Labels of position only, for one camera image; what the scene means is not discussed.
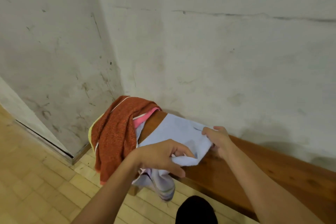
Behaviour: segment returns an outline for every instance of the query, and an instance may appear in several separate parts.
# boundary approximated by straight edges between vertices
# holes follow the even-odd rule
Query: left hand
[[[171,155],[176,157],[184,156],[195,158],[191,150],[172,139],[166,141],[138,147],[132,151],[140,168],[153,168],[167,170],[170,173],[185,177],[185,171],[176,163],[171,161]]]

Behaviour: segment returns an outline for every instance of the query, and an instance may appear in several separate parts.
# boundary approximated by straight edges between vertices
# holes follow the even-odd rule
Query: orange towel
[[[100,172],[101,184],[107,182],[124,158],[137,147],[133,117],[153,107],[159,106],[142,98],[120,96],[93,125],[91,143],[96,148],[99,142],[95,169]]]

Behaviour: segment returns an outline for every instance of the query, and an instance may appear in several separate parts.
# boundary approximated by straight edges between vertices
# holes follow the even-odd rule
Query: hand
[[[167,170],[181,178],[185,177],[186,173],[178,164],[171,161],[171,155],[174,154],[178,157],[185,154],[188,157],[195,158],[187,146],[172,139],[138,147],[133,152],[136,155],[140,168]]]
[[[218,155],[226,159],[227,151],[226,146],[228,142],[231,142],[228,132],[224,127],[214,126],[214,129],[203,128],[202,135],[206,135],[208,139],[215,145],[214,150]]]

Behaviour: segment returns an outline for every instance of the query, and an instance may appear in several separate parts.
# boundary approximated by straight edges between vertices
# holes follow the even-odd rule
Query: forearm
[[[243,187],[261,223],[322,223],[298,199],[266,175],[233,142],[226,161]]]
[[[72,223],[113,223],[139,165],[136,153],[131,152]]]

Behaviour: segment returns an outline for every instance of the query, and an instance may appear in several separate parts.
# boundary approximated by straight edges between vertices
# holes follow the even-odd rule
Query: light blue towel
[[[137,140],[144,125],[145,123],[142,123],[136,129]],[[138,146],[141,147],[173,139],[186,145],[196,158],[179,156],[172,157],[172,161],[180,166],[195,166],[201,161],[212,145],[211,141],[201,133],[204,127],[200,123],[167,114],[161,124]],[[163,200],[169,201],[173,198],[175,185],[166,170],[143,170],[140,177],[134,180],[133,184],[138,186],[152,184]]]

